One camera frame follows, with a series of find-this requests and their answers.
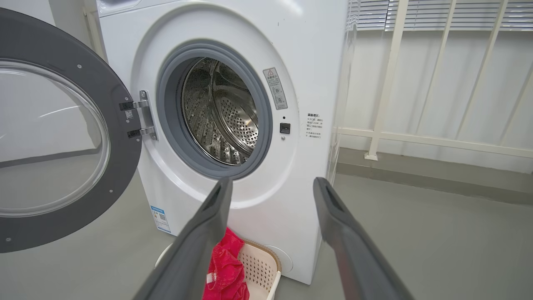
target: red cloth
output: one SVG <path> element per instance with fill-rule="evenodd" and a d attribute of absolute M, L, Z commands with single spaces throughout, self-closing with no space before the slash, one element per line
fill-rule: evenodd
<path fill-rule="evenodd" d="M 211 255 L 203 300 L 248 300 L 244 266 L 237 259 L 243 246 L 244 241 L 226 228 L 224 238 Z"/>

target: washing machine door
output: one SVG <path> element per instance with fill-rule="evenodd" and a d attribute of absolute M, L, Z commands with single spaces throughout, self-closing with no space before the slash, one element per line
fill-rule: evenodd
<path fill-rule="evenodd" d="M 105 212 L 133 177 L 142 137 L 123 83 L 80 41 L 6 9 L 0 41 L 0 252 L 11 252 Z"/>

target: door glass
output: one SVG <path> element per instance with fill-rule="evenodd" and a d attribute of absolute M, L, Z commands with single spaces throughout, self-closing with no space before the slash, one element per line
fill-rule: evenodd
<path fill-rule="evenodd" d="M 196 143 L 219 162 L 240 165 L 252 154 L 259 120 L 252 95 L 230 67 L 211 58 L 189 69 L 183 91 L 183 118 Z"/>
<path fill-rule="evenodd" d="M 107 127 L 81 89 L 40 67 L 0 61 L 0 99 L 0 216 L 61 208 L 98 182 Z"/>

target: washing machine drum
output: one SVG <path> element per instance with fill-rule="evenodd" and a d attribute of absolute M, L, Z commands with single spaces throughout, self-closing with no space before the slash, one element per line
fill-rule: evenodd
<path fill-rule="evenodd" d="M 259 120 L 250 91 L 230 67 L 211 58 L 198 60 L 176 88 L 176 101 L 189 133 L 208 156 L 228 165 L 246 162 Z"/>

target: window blind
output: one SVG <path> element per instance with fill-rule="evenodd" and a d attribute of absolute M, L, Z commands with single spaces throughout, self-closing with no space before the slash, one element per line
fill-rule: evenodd
<path fill-rule="evenodd" d="M 404 30 L 444 30 L 450 2 L 409 0 Z M 398 0 L 359 0 L 351 5 L 357 30 L 394 30 Z M 450 30 L 492 30 L 499 6 L 499 0 L 457 0 Z M 533 1 L 509 0 L 500 30 L 533 30 Z"/>

